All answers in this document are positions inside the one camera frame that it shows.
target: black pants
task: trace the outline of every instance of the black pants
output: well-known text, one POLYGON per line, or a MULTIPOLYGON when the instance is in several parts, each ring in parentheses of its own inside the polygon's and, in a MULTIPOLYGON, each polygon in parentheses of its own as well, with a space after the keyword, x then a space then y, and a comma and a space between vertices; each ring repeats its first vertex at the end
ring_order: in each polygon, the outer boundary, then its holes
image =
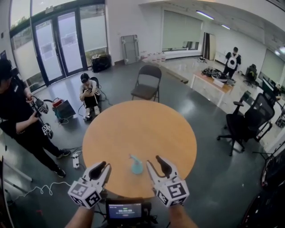
POLYGON ((229 68, 229 67, 225 67, 224 68, 224 74, 227 74, 228 73, 228 76, 230 77, 230 78, 232 78, 233 77, 233 74, 235 73, 235 69, 231 69, 231 68, 229 68))
POLYGON ((46 154, 43 148, 56 157, 59 156, 61 152, 52 144, 49 138, 44 135, 41 129, 24 132, 22 135, 19 135, 17 142, 50 170, 58 170, 57 164, 46 154))

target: office chair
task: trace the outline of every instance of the office chair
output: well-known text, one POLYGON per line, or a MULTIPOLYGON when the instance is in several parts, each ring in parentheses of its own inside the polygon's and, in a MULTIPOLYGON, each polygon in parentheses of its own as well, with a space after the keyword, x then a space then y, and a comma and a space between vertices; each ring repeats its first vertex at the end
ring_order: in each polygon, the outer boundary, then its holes
POLYGON ((257 67, 254 64, 247 68, 245 78, 246 80, 244 80, 244 82, 247 82, 248 86, 253 87, 252 84, 257 78, 257 67))
POLYGON ((232 148, 230 156, 232 156, 233 147, 235 141, 237 141, 242 146, 242 152, 244 151, 244 145, 242 140, 247 142, 249 139, 254 138, 259 142, 262 137, 272 128, 272 123, 270 119, 274 116, 275 111, 273 109, 272 103, 266 98, 264 94, 258 94, 256 100, 251 105, 249 110, 243 115, 238 114, 239 108, 244 106, 241 102, 234 102, 237 106, 233 114, 227 114, 227 125, 224 129, 229 129, 231 134, 219 135, 217 140, 220 138, 231 138, 232 148), (263 133, 262 136, 258 137, 258 134, 269 124, 269 128, 263 133))
POLYGON ((144 100, 150 100, 154 97, 154 101, 156 98, 158 98, 159 102, 159 84, 161 79, 161 70, 157 66, 152 65, 145 65, 143 66, 139 72, 138 72, 138 78, 135 83, 135 88, 131 91, 131 94, 133 95, 132 100, 134 97, 138 97, 144 100), (139 77, 141 74, 150 75, 155 78, 157 78, 158 84, 157 87, 152 87, 150 85, 140 84, 139 83, 139 77))

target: human hand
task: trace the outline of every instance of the human hand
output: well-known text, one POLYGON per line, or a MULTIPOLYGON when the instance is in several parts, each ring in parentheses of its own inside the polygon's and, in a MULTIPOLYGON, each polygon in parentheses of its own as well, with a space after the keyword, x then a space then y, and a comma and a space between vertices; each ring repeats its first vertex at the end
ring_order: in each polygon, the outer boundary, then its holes
POLYGON ((32 103, 34 101, 34 97, 32 97, 31 93, 26 94, 26 98, 27 98, 27 103, 32 103))
POLYGON ((28 121, 29 121, 30 124, 33 124, 33 123, 35 123, 35 122, 37 122, 37 121, 39 120, 39 118, 36 117, 36 114, 37 114, 37 112, 34 112, 34 113, 30 116, 30 118, 28 119, 28 121))
POLYGON ((88 90, 85 90, 85 91, 84 91, 83 95, 84 95, 84 96, 88 96, 90 93, 91 93, 91 90, 88 89, 88 90))

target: black clothing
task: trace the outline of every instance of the black clothing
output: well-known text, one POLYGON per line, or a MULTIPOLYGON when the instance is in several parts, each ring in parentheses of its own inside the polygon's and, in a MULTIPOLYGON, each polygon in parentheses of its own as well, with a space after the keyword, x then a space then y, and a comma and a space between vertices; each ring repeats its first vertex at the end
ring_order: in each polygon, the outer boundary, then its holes
POLYGON ((100 96, 97 94, 95 94, 95 96, 96 96, 96 99, 94 96, 84 98, 85 108, 93 108, 93 107, 98 105, 97 102, 99 101, 100 96))
MULTIPOLYGON (((228 52, 227 55, 226 55, 226 59, 227 59, 226 66, 227 66, 228 60, 229 60, 229 58, 230 58, 231 56, 232 56, 232 53, 228 52)), ((238 57, 236 57, 236 63, 237 63, 237 65, 236 65, 235 71, 236 71, 236 69, 237 69, 238 64, 239 64, 239 65, 241 64, 241 56, 240 56, 240 55, 238 55, 238 57)))
POLYGON ((228 76, 229 76, 230 78, 233 77, 233 74, 235 73, 235 71, 236 71, 236 70, 231 69, 231 68, 229 68, 229 67, 227 67, 227 66, 224 68, 224 74, 227 74, 227 73, 228 73, 228 76))
POLYGON ((16 123, 28 120, 33 114, 31 106, 26 102, 25 88, 26 85, 16 76, 12 78, 10 87, 0 94, 0 118, 3 120, 0 123, 0 128, 32 153, 41 163, 56 171, 58 166, 43 148, 54 156, 59 156, 61 152, 44 135, 41 129, 42 124, 39 121, 31 124, 19 134, 16 132, 16 123))
POLYGON ((279 97, 281 96, 281 92, 279 89, 277 89, 277 87, 275 86, 274 89, 273 89, 273 93, 275 95, 275 97, 279 97))

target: small screen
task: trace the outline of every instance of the small screen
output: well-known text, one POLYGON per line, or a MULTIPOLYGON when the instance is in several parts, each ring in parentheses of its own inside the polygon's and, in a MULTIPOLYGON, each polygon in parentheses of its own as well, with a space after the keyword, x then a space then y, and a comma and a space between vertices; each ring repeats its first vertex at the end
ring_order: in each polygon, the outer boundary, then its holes
POLYGON ((142 204, 109 204, 110 219, 142 217, 142 204))

